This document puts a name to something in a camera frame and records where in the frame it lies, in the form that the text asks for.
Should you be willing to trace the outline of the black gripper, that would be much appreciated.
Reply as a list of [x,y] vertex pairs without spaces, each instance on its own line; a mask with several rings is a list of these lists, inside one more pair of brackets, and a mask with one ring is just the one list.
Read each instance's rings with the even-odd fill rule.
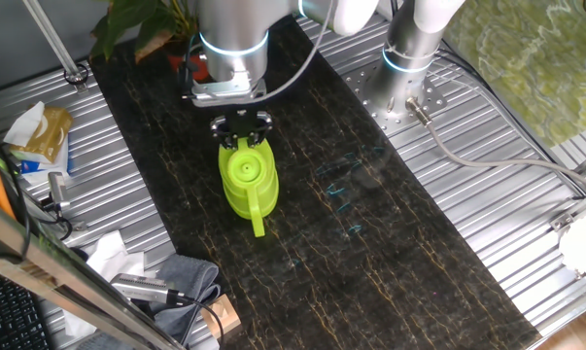
[[254,109],[230,110],[226,117],[219,116],[210,122],[213,137],[228,150],[235,150],[236,138],[243,137],[248,138],[249,147],[255,147],[265,140],[272,128],[272,117]]

